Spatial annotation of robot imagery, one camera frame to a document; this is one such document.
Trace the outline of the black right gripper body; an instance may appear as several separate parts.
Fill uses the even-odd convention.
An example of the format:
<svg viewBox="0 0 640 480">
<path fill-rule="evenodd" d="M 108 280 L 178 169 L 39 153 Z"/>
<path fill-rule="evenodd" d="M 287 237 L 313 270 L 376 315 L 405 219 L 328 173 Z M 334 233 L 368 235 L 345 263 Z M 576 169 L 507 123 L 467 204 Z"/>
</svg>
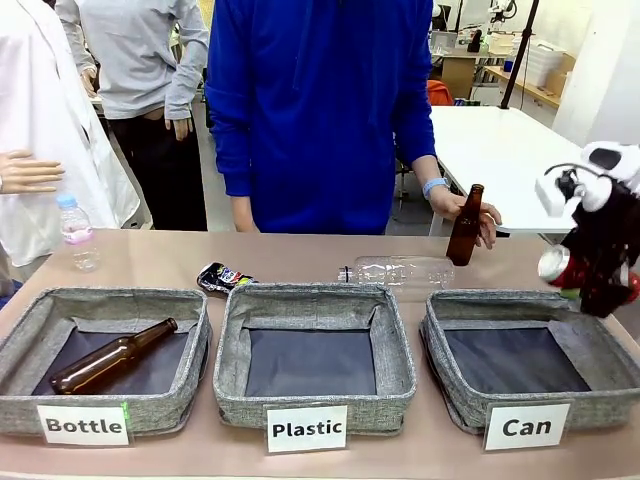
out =
<svg viewBox="0 0 640 480">
<path fill-rule="evenodd" d="M 606 182 L 609 198 L 595 211 L 588 211 L 586 197 L 572 218 L 576 226 L 562 245 L 590 265 L 598 262 L 635 265 L 639 258 L 639 197 L 621 182 Z"/>
</svg>

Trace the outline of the blue-sweater person left hand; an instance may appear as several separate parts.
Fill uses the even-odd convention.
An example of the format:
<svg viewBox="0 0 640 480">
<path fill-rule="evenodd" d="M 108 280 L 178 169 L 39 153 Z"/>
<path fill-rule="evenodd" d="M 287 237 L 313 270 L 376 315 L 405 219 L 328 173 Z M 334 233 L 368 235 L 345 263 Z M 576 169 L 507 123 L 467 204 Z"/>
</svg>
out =
<svg viewBox="0 0 640 480">
<path fill-rule="evenodd" d="M 429 202 L 433 211 L 445 219 L 454 221 L 466 203 L 464 196 L 453 194 L 445 186 L 434 187 L 429 194 Z M 479 214 L 479 233 L 476 244 L 491 250 L 496 242 L 496 227 L 502 224 L 498 210 L 489 203 L 482 203 Z"/>
</svg>

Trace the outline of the blue-sweater person right hand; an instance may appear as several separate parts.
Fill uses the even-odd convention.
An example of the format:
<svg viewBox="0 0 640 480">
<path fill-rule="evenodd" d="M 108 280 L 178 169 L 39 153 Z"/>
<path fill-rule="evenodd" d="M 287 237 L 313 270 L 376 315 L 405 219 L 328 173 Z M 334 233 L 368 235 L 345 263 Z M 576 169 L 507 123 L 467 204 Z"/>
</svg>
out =
<svg viewBox="0 0 640 480">
<path fill-rule="evenodd" d="M 249 197 L 231 197 L 231 209 L 237 232 L 259 233 L 252 214 Z"/>
</svg>

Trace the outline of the white-coat person hand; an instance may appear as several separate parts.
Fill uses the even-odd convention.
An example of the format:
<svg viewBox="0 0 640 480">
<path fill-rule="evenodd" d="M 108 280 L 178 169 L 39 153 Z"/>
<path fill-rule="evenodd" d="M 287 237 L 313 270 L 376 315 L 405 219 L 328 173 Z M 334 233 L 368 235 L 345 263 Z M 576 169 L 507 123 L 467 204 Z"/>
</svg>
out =
<svg viewBox="0 0 640 480">
<path fill-rule="evenodd" d="M 1 194 L 41 194 L 56 190 L 65 170 L 59 162 L 35 159 L 30 151 L 1 154 Z"/>
</svg>

